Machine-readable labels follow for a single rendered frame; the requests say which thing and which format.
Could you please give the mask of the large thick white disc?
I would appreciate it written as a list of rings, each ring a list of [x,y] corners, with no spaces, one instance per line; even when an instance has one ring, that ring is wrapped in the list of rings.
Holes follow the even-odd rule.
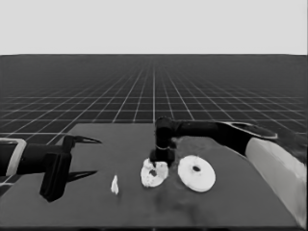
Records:
[[[197,193],[209,191],[216,183],[216,173],[210,163],[194,155],[180,160],[178,175],[185,186]]]

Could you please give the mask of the white round carrier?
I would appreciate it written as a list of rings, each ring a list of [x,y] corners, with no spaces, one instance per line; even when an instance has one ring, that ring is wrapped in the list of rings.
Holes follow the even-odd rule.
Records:
[[[144,175],[152,176],[155,179],[155,184],[151,188],[155,188],[155,187],[160,186],[168,177],[168,175],[166,177],[159,176],[158,172],[157,172],[157,170],[156,170],[156,168],[154,166],[153,166],[152,169],[149,169],[149,168],[146,168],[146,167],[142,166],[142,168],[141,168],[141,178]]]

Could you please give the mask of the small white T-shaped piece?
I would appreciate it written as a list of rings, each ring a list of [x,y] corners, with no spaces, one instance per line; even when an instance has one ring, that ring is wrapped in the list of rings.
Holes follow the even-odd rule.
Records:
[[[119,193],[119,187],[118,187],[118,184],[117,184],[117,176],[116,175],[114,176],[114,179],[112,181],[111,191],[114,194],[118,194]]]

